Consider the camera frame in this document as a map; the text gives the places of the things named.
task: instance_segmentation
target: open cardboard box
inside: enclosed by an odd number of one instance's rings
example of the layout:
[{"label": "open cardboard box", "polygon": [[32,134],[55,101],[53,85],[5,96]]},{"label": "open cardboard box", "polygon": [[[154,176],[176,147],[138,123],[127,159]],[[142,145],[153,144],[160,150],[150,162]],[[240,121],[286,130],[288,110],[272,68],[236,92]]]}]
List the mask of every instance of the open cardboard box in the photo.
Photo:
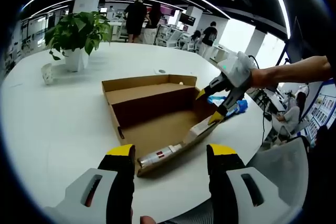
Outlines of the open cardboard box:
[{"label": "open cardboard box", "polygon": [[[196,79],[170,74],[102,82],[120,143],[135,145],[138,176],[190,148],[217,126],[208,126],[204,121],[217,106],[205,100],[195,101],[199,93]],[[181,145],[179,150],[157,163],[141,167],[138,162],[141,157],[178,144]]]}]

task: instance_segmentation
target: blue object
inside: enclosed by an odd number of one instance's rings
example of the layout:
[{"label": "blue object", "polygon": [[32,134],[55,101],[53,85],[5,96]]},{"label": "blue object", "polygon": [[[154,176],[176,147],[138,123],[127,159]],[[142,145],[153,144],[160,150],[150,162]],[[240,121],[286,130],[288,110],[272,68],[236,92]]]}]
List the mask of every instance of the blue object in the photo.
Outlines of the blue object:
[{"label": "blue object", "polygon": [[[217,105],[217,107],[222,103],[224,102],[224,100],[226,99],[226,97],[222,96],[222,97],[217,97],[215,95],[210,95],[207,99],[208,103],[213,103],[215,105]],[[228,111],[226,116],[231,116],[233,114],[241,114],[241,113],[244,113],[247,108],[248,108],[248,105],[247,105],[247,101],[246,100],[239,100],[237,101],[237,104],[238,106],[231,110],[231,111]]]}]

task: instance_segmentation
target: bulletin board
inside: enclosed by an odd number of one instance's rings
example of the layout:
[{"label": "bulletin board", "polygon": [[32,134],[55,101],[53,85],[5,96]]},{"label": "bulletin board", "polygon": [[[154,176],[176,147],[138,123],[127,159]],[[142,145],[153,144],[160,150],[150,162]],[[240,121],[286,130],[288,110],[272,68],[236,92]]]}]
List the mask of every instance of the bulletin board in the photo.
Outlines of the bulletin board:
[{"label": "bulletin board", "polygon": [[317,130],[322,125],[326,125],[328,128],[332,125],[336,118],[335,108],[336,87],[334,80],[331,79],[321,85],[318,94],[306,114],[306,119],[309,123],[304,129],[304,132],[310,140],[315,139]]}]

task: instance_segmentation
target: white round table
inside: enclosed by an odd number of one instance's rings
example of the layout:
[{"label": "white round table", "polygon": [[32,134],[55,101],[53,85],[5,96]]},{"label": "white round table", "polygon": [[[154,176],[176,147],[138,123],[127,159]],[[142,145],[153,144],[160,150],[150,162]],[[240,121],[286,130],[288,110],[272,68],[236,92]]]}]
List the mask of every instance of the white round table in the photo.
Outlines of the white round table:
[{"label": "white round table", "polygon": [[[46,86],[40,69],[50,62],[56,80]],[[53,61],[48,51],[42,51],[24,58],[9,73],[2,85],[5,144],[18,178],[39,206],[56,206],[68,185],[87,169],[98,167],[105,153],[120,145],[101,81],[150,76],[159,69],[197,76],[200,89],[219,75],[197,54],[124,43],[101,43],[83,72],[67,72],[64,60]],[[135,177],[133,223],[143,215],[165,221],[209,199],[208,143],[228,145],[245,164],[250,161],[261,145],[263,117],[248,95],[245,99],[249,108],[244,114],[219,125],[164,168],[145,178]],[[270,129],[265,120],[265,137]]]}]

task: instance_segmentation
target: white cup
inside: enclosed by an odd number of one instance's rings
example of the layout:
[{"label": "white cup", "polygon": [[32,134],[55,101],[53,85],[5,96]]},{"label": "white cup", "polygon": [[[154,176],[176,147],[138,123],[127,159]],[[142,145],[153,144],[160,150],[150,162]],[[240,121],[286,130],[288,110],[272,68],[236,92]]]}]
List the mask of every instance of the white cup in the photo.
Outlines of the white cup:
[{"label": "white cup", "polygon": [[45,64],[41,68],[42,77],[43,77],[44,83],[46,85],[50,85],[54,81],[54,78],[52,76],[53,75],[53,71],[52,71],[51,67],[52,67],[52,65],[51,65],[51,63],[49,63],[49,64]]}]

